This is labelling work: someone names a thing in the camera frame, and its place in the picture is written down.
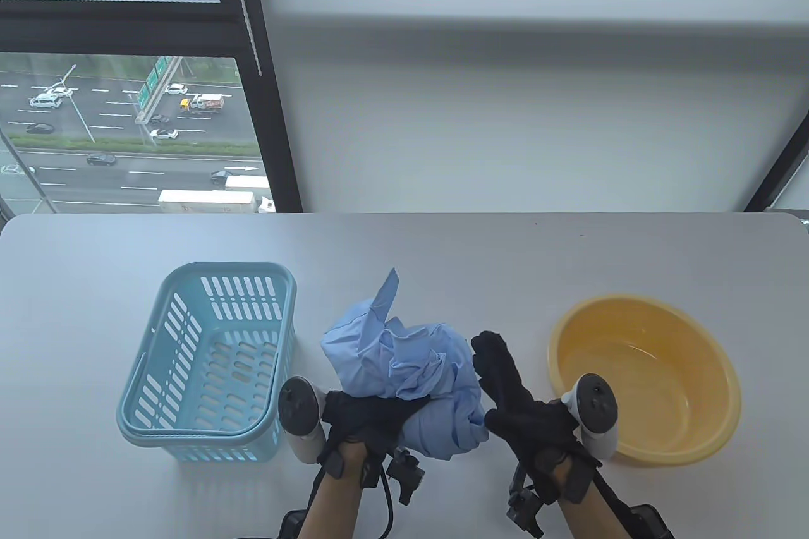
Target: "truck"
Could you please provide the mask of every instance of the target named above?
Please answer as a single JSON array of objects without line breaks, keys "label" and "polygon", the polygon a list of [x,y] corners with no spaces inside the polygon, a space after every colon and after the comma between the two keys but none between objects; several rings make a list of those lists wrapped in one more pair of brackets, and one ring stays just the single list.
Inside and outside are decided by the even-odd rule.
[{"label": "truck", "polygon": [[158,204],[163,212],[258,212],[251,191],[163,190]]},{"label": "truck", "polygon": [[189,114],[219,114],[225,106],[225,96],[217,94],[196,94],[179,102],[179,110]]},{"label": "truck", "polygon": [[251,174],[234,174],[228,177],[225,181],[225,189],[228,191],[251,191],[256,196],[266,195],[269,193],[269,181],[266,177]]},{"label": "truck", "polygon": [[251,191],[258,201],[258,212],[275,212],[275,203],[266,177],[251,174],[234,174],[225,181],[227,191]]}]

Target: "hand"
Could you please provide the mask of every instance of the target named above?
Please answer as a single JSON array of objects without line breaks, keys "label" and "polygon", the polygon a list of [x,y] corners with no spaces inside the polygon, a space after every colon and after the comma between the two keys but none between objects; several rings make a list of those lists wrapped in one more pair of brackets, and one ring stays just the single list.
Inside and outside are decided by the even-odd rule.
[{"label": "hand", "polygon": [[[601,463],[576,440],[573,432],[578,423],[573,415],[560,401],[534,401],[499,334],[483,331],[471,340],[471,348],[480,388],[497,406],[486,413],[485,426],[508,443],[546,504],[558,499],[560,489],[566,498],[577,502],[578,494],[583,496],[581,491],[587,489]],[[571,457],[576,470],[575,492],[567,486],[560,487],[559,475],[554,476],[555,467],[566,457]],[[587,481],[583,488],[581,478]]]},{"label": "hand", "polygon": [[429,396],[401,400],[373,396],[355,398],[345,392],[329,392],[323,420],[332,427],[318,462],[324,463],[331,452],[346,441],[363,443],[367,452],[384,458],[399,444],[399,433],[405,421],[429,400]]}]

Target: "wrist strap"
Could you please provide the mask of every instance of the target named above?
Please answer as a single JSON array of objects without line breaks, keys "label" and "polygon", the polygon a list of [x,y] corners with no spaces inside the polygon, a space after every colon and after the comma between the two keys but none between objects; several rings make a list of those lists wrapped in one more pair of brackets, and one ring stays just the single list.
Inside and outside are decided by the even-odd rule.
[{"label": "wrist strap", "polygon": [[632,539],[674,539],[655,508],[648,504],[630,508],[598,472],[593,476],[593,484]]}]

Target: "yellow plastic basin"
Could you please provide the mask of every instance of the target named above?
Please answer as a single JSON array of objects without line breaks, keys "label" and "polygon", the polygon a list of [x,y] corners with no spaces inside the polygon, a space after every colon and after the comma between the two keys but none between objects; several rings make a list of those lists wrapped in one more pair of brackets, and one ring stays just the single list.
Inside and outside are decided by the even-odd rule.
[{"label": "yellow plastic basin", "polygon": [[586,372],[618,400],[618,453],[644,466],[685,466],[713,455],[739,425],[731,361],[682,311],[636,296],[587,300],[557,324],[548,348],[557,396]]}]

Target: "white table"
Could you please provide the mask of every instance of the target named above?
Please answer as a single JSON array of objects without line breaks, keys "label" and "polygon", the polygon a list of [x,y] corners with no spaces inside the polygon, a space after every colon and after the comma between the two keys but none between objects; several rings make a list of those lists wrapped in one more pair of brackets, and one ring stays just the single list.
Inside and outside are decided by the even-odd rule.
[{"label": "white table", "polygon": [[[0,236],[0,536],[275,536],[283,513],[303,507],[315,468],[286,444],[268,464],[178,464],[126,443],[115,423],[162,279],[186,262],[224,260],[289,267],[294,370],[329,387],[321,333],[393,265],[393,311],[405,323],[501,332],[542,398],[552,394],[549,331],[569,307],[611,291],[670,302],[736,365],[739,430],[696,466],[608,464],[607,480],[630,504],[655,504],[676,537],[805,533],[809,235],[794,217],[28,215]],[[514,458],[497,438],[422,467],[392,536],[528,536],[505,516]],[[356,536],[378,536],[385,516],[382,490],[366,491]],[[569,536],[556,507],[540,525]]]}]

